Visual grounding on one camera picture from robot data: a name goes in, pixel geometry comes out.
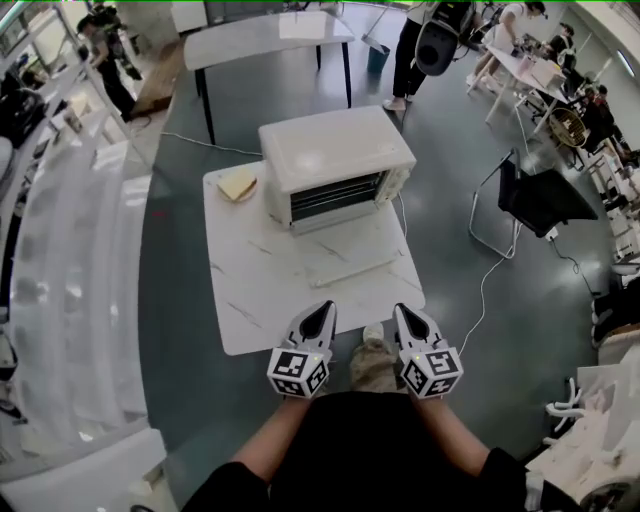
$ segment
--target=wooden board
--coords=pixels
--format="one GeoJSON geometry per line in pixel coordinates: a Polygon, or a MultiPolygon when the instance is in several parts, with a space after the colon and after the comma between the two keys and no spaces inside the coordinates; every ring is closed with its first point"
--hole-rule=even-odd
{"type": "Polygon", "coordinates": [[[184,68],[184,40],[165,46],[158,63],[145,78],[131,116],[133,118],[160,112],[169,108],[175,90],[176,78],[184,68]]]}

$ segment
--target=black chair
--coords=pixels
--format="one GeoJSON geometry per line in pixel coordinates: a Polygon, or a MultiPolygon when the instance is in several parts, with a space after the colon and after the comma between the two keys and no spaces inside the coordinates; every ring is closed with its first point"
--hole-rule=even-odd
{"type": "Polygon", "coordinates": [[[580,193],[555,169],[530,176],[520,169],[520,154],[516,148],[502,159],[473,194],[469,233],[481,244],[506,259],[516,253],[520,224],[528,227],[538,238],[545,236],[558,223],[572,219],[596,220],[598,216],[580,193]],[[473,231],[480,189],[500,171],[498,207],[513,216],[511,247],[503,252],[483,240],[473,231]]]}

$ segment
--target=mop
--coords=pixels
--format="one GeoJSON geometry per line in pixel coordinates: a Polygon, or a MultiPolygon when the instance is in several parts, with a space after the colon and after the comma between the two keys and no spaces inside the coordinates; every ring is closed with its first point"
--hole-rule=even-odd
{"type": "Polygon", "coordinates": [[[378,23],[380,23],[380,20],[382,19],[384,14],[387,12],[389,7],[391,7],[391,5],[387,5],[384,8],[384,10],[380,13],[380,16],[378,16],[378,19],[375,21],[375,23],[373,25],[371,25],[371,28],[369,29],[369,32],[367,32],[366,34],[364,34],[361,37],[363,43],[371,46],[374,50],[376,50],[376,51],[378,51],[380,53],[385,53],[384,47],[378,41],[376,41],[373,37],[371,37],[370,34],[371,34],[371,32],[373,32],[373,29],[376,28],[376,25],[378,23]]]}

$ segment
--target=marble tabletop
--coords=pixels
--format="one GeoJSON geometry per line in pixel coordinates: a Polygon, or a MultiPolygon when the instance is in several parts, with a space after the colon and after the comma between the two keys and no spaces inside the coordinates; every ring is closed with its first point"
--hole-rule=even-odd
{"type": "Polygon", "coordinates": [[[338,307],[337,333],[391,318],[398,302],[424,307],[420,279],[390,203],[367,218],[339,226],[343,235],[351,233],[357,238],[362,222],[375,223],[380,243],[396,247],[395,260],[313,288],[307,277],[308,251],[316,251],[316,261],[339,260],[342,255],[332,249],[325,230],[294,237],[267,214],[264,162],[240,167],[251,169],[258,178],[255,194],[243,203],[224,200],[217,187],[217,181],[236,167],[203,178],[211,280],[222,345],[228,355],[278,346],[291,319],[324,300],[333,300],[338,307]],[[307,251],[304,257],[300,247],[307,251]]]}
{"type": "Polygon", "coordinates": [[[268,14],[191,34],[184,61],[194,71],[251,55],[353,40],[342,21],[323,11],[268,14]]]}

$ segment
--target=black shirt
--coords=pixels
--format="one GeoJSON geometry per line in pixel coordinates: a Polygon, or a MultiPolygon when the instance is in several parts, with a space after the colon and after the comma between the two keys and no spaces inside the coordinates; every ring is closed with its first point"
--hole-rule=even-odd
{"type": "MultiPolygon", "coordinates": [[[[216,509],[524,510],[526,471],[500,449],[479,478],[453,467],[429,437],[409,397],[337,393],[309,409],[270,490],[239,462],[215,470],[186,512],[216,509]]],[[[544,482],[541,510],[579,511],[544,482]]]]}
{"type": "Polygon", "coordinates": [[[553,39],[551,39],[551,41],[549,41],[549,46],[551,46],[551,50],[549,50],[547,56],[550,60],[552,60],[553,62],[555,62],[556,64],[558,63],[558,56],[564,51],[567,50],[568,48],[573,47],[573,41],[571,40],[570,37],[562,37],[562,36],[555,36],[553,39]]]}

